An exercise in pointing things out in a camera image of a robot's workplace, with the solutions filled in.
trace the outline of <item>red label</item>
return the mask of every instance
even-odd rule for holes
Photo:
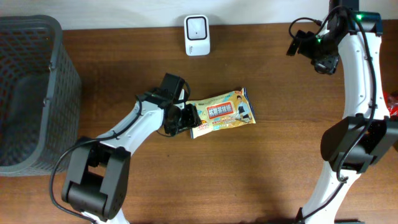
[[[218,105],[207,107],[207,114],[210,119],[234,113],[231,102],[220,103]]]

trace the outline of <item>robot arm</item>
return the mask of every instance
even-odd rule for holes
[[[185,105],[185,81],[166,74],[160,88],[138,96],[134,109],[113,129],[97,137],[107,139],[72,152],[62,200],[97,223],[128,223],[121,206],[127,192],[130,157],[142,142],[164,125],[171,136],[201,124],[196,107]],[[83,138],[78,143],[90,140]],[[89,167],[105,166],[104,176]]]
[[[322,137],[321,153],[324,159],[323,169],[315,190],[297,215],[297,223],[334,224],[335,215],[349,188],[355,180],[375,164],[392,146],[398,137],[398,125],[389,121],[389,112],[382,95],[379,49],[381,44],[381,18],[377,13],[359,12],[359,3],[355,1],[330,1],[330,11],[336,11],[340,4],[352,4],[349,8],[365,30],[375,79],[371,78],[364,39],[358,26],[350,23],[346,11],[337,11],[334,16],[326,17],[327,28],[321,35],[311,32],[297,32],[287,55],[299,54],[310,58],[318,73],[333,74],[339,59],[344,65],[345,111],[343,120],[327,130]],[[376,92],[376,105],[372,93]],[[372,106],[375,106],[371,117]],[[360,136],[364,124],[370,122],[368,133],[349,151],[350,145]],[[347,177],[341,183],[336,171],[343,163],[340,176]]]

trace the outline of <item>brown tabletop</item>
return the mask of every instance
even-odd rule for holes
[[[134,95],[183,77],[199,100],[246,87],[255,125],[191,140],[151,134],[132,157],[123,210],[132,223],[239,223],[293,218],[310,198],[320,140],[344,110],[342,64],[316,73],[286,56],[288,24],[212,26],[211,53],[185,54],[183,28],[73,30],[64,44],[83,81],[80,135],[96,137],[130,112]],[[297,28],[315,30],[312,24]],[[398,90],[398,21],[384,21],[384,91]],[[397,223],[398,153],[390,150],[348,192],[337,219]],[[55,192],[65,174],[58,175]],[[55,208],[48,176],[0,177],[0,223],[86,223]]]

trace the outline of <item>white wall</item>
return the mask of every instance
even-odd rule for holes
[[[360,9],[398,19],[398,0],[360,0]],[[327,12],[328,0],[0,0],[0,16],[46,14],[64,29],[182,26],[189,14],[210,24],[291,22]]]

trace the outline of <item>wooden table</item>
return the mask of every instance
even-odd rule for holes
[[[213,26],[212,50],[185,55],[183,28],[73,30],[65,47],[83,80],[80,134],[95,137],[130,112],[135,94],[165,72],[189,82],[191,99],[248,89],[257,124],[191,140],[154,133],[132,157],[123,210],[133,223],[239,223],[293,218],[322,169],[320,140],[344,110],[343,69],[317,74],[285,55],[288,24]],[[315,30],[312,24],[297,28]],[[398,89],[398,21],[384,21],[384,91]],[[354,184],[338,219],[397,223],[398,153]],[[65,174],[56,178],[55,192]],[[0,178],[0,223],[86,223],[56,209],[49,177]]]

